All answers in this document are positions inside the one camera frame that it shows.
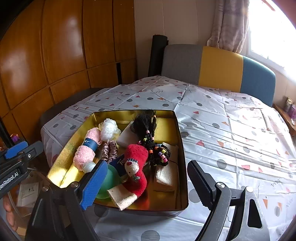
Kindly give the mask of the person's left hand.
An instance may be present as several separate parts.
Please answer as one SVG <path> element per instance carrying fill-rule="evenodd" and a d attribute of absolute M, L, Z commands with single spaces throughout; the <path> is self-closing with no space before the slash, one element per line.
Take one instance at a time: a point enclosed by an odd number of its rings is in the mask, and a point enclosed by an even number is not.
<path fill-rule="evenodd" d="M 15 215 L 13 213 L 13 207 L 8 195 L 5 195 L 3 197 L 3 208 L 6 211 L 6 221 L 8 222 L 12 230 L 16 232 L 18 229 L 18 224 L 16 222 Z"/>

